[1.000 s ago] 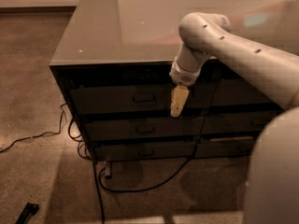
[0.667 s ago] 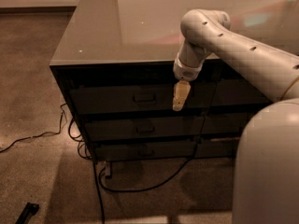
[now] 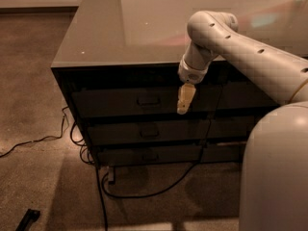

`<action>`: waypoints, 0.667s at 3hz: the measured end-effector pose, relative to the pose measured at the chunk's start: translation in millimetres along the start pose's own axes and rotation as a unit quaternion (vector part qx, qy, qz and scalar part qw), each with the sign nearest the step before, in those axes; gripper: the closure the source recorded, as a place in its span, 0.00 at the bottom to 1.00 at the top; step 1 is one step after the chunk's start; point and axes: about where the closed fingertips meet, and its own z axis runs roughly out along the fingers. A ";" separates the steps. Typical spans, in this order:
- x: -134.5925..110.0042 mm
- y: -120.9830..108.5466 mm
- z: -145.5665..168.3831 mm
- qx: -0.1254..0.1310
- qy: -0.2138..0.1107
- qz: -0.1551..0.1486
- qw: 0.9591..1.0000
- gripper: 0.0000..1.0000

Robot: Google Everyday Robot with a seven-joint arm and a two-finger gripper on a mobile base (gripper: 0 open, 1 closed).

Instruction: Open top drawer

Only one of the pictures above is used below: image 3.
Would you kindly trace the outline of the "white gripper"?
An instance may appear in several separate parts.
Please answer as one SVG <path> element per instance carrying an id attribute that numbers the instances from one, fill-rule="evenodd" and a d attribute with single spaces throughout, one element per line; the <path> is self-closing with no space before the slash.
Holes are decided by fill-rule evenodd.
<path id="1" fill-rule="evenodd" d="M 185 83 L 178 91 L 177 113 L 184 115 L 195 95 L 195 86 L 199 84 L 208 72 L 208 66 L 204 69 L 194 69 L 190 67 L 184 60 L 181 60 L 178 67 L 178 75 L 180 80 Z"/>

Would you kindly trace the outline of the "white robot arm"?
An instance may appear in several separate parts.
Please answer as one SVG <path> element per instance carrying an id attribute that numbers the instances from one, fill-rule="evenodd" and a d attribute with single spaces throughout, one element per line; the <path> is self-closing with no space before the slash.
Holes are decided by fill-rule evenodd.
<path id="1" fill-rule="evenodd" d="M 200 11 L 188 21 L 191 39 L 179 67 L 183 86 L 178 91 L 177 113 L 185 114 L 211 62 L 218 56 L 236 67 L 280 105 L 308 101 L 308 61 L 238 33 L 232 13 Z"/>

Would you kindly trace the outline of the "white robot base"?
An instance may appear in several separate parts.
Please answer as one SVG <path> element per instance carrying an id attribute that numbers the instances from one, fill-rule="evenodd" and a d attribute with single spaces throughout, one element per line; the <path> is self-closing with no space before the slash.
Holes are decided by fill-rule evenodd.
<path id="1" fill-rule="evenodd" d="M 308 231 L 308 104 L 265 115 L 247 141 L 239 231 Z"/>

